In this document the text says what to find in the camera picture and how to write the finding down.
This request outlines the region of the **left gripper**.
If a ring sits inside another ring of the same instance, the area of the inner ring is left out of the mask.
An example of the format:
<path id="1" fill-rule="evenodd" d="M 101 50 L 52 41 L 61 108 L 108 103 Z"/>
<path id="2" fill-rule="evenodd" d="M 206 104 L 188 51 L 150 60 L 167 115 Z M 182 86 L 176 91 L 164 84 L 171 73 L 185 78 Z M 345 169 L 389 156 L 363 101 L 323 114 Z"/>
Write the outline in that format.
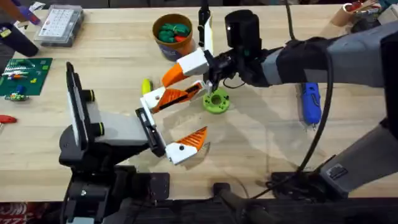
<path id="1" fill-rule="evenodd" d="M 203 91 L 202 81 L 185 90 L 160 87 L 141 98 L 152 114 L 177 103 L 194 99 Z M 72 123 L 60 136 L 59 163 L 75 172 L 108 172 L 117 164 L 147 149 L 157 157 L 165 155 L 174 165 L 193 157 L 203 147 L 207 126 L 165 147 L 143 108 L 134 115 L 100 111 L 90 103 L 82 110 L 70 104 Z"/>

